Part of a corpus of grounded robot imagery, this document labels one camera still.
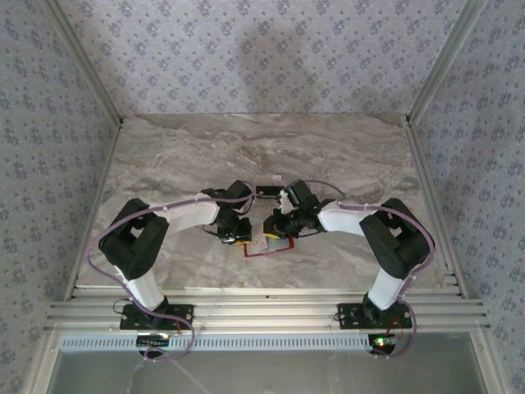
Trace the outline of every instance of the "wall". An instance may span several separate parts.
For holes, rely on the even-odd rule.
[[[462,0],[60,0],[122,115],[406,113]]]
[[[0,2],[0,392],[63,296],[113,129],[37,2]]]
[[[525,5],[489,0],[418,129],[468,281],[525,392]]]

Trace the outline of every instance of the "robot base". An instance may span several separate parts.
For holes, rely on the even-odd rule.
[[[166,310],[162,311],[164,314],[176,316],[178,318],[185,318],[190,323],[194,321],[194,306],[193,305],[167,305]],[[147,330],[152,329],[152,321],[148,319],[144,313],[135,306],[135,304],[126,305],[122,310],[121,330]],[[184,324],[177,323],[175,320],[160,319],[158,326],[154,329],[163,331],[189,331]]]
[[[409,308],[396,302],[387,311],[381,321],[373,322],[364,312],[364,305],[361,304],[338,304],[337,313],[334,320],[339,322],[341,330],[359,330],[359,329],[389,329],[392,328],[412,328],[412,319]],[[397,319],[397,324],[392,325],[392,320]]]

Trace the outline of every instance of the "white ventilation grille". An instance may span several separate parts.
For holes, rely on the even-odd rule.
[[[136,336],[67,336],[62,351],[137,350]],[[167,350],[183,350],[188,337],[173,337]],[[193,351],[370,350],[367,334],[202,335]]]

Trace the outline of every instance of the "aluminum rail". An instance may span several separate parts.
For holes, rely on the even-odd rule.
[[[166,294],[171,304],[195,305],[198,333],[319,333],[340,332],[333,317],[336,306],[361,302],[364,291],[188,289]],[[52,304],[45,330],[122,333],[120,315],[112,305],[123,295],[116,288],[77,289],[71,301]],[[462,299],[457,290],[410,291],[406,300],[418,316],[421,332],[475,332],[490,327],[483,303]]]

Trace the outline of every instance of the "cable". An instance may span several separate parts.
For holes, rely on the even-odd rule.
[[[207,232],[208,234],[210,234],[212,236],[219,236],[216,232],[213,232],[213,231],[210,231],[210,230],[206,230],[205,227],[206,227],[206,225],[201,227],[204,232]]]
[[[129,302],[129,303],[131,303],[131,301],[130,301],[129,299],[127,299],[127,298],[119,298],[118,300],[116,300],[116,301],[113,303],[113,306],[112,306],[112,308],[113,308],[113,312],[115,312],[116,314],[120,314],[120,315],[122,315],[122,314],[124,313],[124,311],[119,312],[118,310],[115,309],[115,307],[116,307],[116,303],[119,302],[119,301],[127,301],[127,302]]]
[[[414,342],[416,341],[416,336],[418,334],[418,321],[416,319],[416,314],[413,312],[412,306],[408,302],[406,302],[405,300],[401,300],[401,299],[398,299],[398,302],[400,304],[405,305],[409,309],[410,318],[412,319],[412,328],[413,328],[412,335],[410,336],[409,342],[406,344],[406,346],[400,351],[398,351],[397,353],[394,353],[393,355],[388,355],[382,350],[374,349],[374,351],[377,353],[376,357],[381,355],[382,358],[386,360],[400,357],[401,355],[404,355],[407,351],[409,351],[410,348],[413,346]]]
[[[403,326],[401,325],[401,322],[399,321],[398,318],[392,318],[392,320],[390,321],[390,326],[388,327],[388,330],[386,330],[385,337],[388,334],[390,334],[390,331],[392,331],[393,323],[396,323],[397,326],[401,329],[401,333],[399,335],[399,339],[401,339],[403,337]]]
[[[335,185],[332,185],[329,182],[317,181],[317,180],[314,180],[314,179],[308,179],[307,181],[304,181],[304,183],[320,183],[321,185],[325,185],[325,186],[331,187],[333,190],[337,191],[337,193],[342,195],[344,199],[346,198],[346,194],[344,193],[343,190],[341,190],[339,187],[337,187]]]
[[[304,234],[303,236],[298,236],[298,238],[306,238],[307,236],[316,236],[317,234],[321,234],[322,231],[315,231],[315,232],[310,232],[309,234]]]
[[[425,240],[428,243],[428,249],[429,249],[428,257],[423,264],[421,264],[419,267],[416,267],[414,270],[412,270],[412,272],[409,274],[409,277],[404,281],[403,287],[401,287],[401,290],[399,291],[399,297],[401,297],[406,292],[406,290],[409,288],[410,284],[415,278],[415,275],[417,273],[420,273],[426,267],[428,267],[432,263],[432,261],[434,261],[434,258],[436,257],[436,243],[434,242],[434,239],[432,238],[431,234],[420,222],[418,222],[415,219],[412,219],[410,216],[405,215],[404,213],[396,209],[383,207],[381,205],[343,205],[340,200],[338,201],[338,205],[339,205],[339,208],[347,209],[349,211],[371,210],[371,211],[384,211],[384,212],[390,213],[392,215],[395,215],[409,222],[423,234],[423,236],[425,237]]]
[[[235,211],[235,212],[237,213],[237,216],[244,216],[244,215],[247,215],[248,212],[250,211],[250,209],[252,208],[253,200],[254,200],[254,199],[251,199],[251,200],[249,201],[248,209],[246,209],[244,212],[237,212],[237,211]]]
[[[413,343],[416,341],[416,336],[418,334],[418,322],[416,320],[416,314],[413,312],[412,306],[410,306],[410,304],[408,302],[403,300],[403,295],[407,291],[407,289],[409,288],[409,286],[412,283],[412,281],[414,280],[414,278],[416,277],[415,275],[417,273],[420,273],[423,269],[428,267],[432,263],[432,261],[434,261],[434,258],[436,256],[436,243],[435,243],[434,239],[432,238],[432,235],[428,232],[428,230],[420,222],[418,222],[417,220],[412,219],[410,216],[408,216],[408,215],[406,215],[406,214],[404,214],[404,213],[402,213],[402,212],[400,212],[400,211],[398,211],[396,209],[383,207],[383,206],[380,206],[380,205],[364,205],[364,206],[363,205],[343,205],[340,200],[338,201],[338,205],[339,205],[340,208],[348,209],[349,211],[375,210],[375,211],[384,211],[384,212],[390,213],[392,215],[395,215],[395,216],[397,216],[399,218],[404,219],[406,222],[409,222],[414,227],[416,227],[423,234],[423,236],[425,237],[425,240],[428,243],[429,254],[428,254],[427,259],[419,267],[417,267],[414,270],[412,270],[412,272],[409,274],[409,277],[404,281],[404,284],[401,287],[401,290],[399,291],[399,294],[398,294],[398,302],[400,304],[403,304],[403,305],[407,306],[407,308],[409,309],[409,312],[410,312],[410,316],[412,318],[413,332],[412,332],[412,336],[409,339],[409,343],[407,343],[407,345],[401,351],[398,351],[397,353],[395,353],[393,355],[388,355],[388,354],[382,352],[381,350],[377,350],[377,353],[382,354],[383,357],[386,358],[386,359],[390,359],[390,358],[394,358],[394,357],[400,357],[401,355],[403,355],[407,351],[409,351],[409,349],[413,346]]]
[[[176,322],[182,323],[186,327],[188,327],[189,330],[191,331],[191,338],[189,340],[189,343],[188,343],[187,347],[181,353],[179,353],[177,355],[172,355],[172,356],[168,356],[168,357],[164,357],[164,358],[156,358],[156,359],[150,359],[144,353],[144,359],[145,360],[152,361],[152,362],[155,363],[155,362],[158,362],[158,361],[176,360],[176,359],[179,359],[180,357],[182,357],[183,355],[186,355],[189,352],[189,350],[191,349],[191,347],[194,345],[194,342],[195,342],[195,329],[194,329],[193,325],[188,320],[186,320],[185,318],[179,318],[178,316],[173,316],[173,315],[169,315],[169,314],[160,314],[160,313],[154,312],[154,311],[146,308],[144,305],[142,305],[142,303],[140,303],[140,301],[135,299],[135,297],[133,296],[133,293],[130,291],[130,289],[128,289],[127,285],[121,279],[119,279],[118,277],[116,277],[114,275],[111,275],[110,273],[106,273],[105,271],[103,271],[102,269],[100,269],[99,267],[97,267],[96,265],[93,264],[93,261],[91,261],[91,258],[89,257],[89,254],[91,253],[91,250],[95,246],[98,245],[99,241],[102,238],[107,236],[112,231],[116,230],[118,227],[122,226],[125,223],[128,223],[130,220],[133,220],[135,218],[140,218],[141,216],[144,216],[147,213],[155,213],[155,212],[165,211],[165,210],[168,210],[168,209],[174,209],[174,208],[178,208],[178,207],[183,207],[185,205],[191,205],[191,204],[197,204],[197,203],[207,203],[207,202],[210,202],[210,203],[211,202],[213,202],[213,203],[240,203],[242,201],[247,201],[248,199],[250,199],[250,198],[252,198],[254,196],[253,184],[251,182],[247,182],[247,181],[243,181],[243,182],[245,184],[249,185],[250,189],[252,191],[246,197],[242,197],[240,199],[215,199],[215,198],[211,198],[211,197],[210,198],[207,197],[207,198],[203,198],[203,199],[194,198],[194,199],[188,199],[188,200],[185,200],[185,201],[178,201],[178,202],[175,202],[175,203],[165,204],[165,205],[158,206],[158,207],[152,207],[152,208],[143,209],[142,211],[138,211],[138,212],[132,213],[131,215],[126,216],[125,218],[122,218],[121,220],[116,221],[110,227],[108,227],[106,230],[102,231],[98,236],[96,236],[91,242],[89,242],[88,247],[86,248],[86,250],[84,252],[84,260],[95,272],[101,274],[104,277],[107,277],[111,281],[115,282],[118,286],[120,286],[122,288],[122,290],[124,290],[126,292],[126,294],[130,297],[130,300],[133,301],[133,303],[135,305],[137,305],[137,308],[142,310],[144,313],[149,314],[150,316],[153,316],[153,317],[156,317],[156,318],[166,318],[166,319],[169,319],[169,320],[174,320]]]

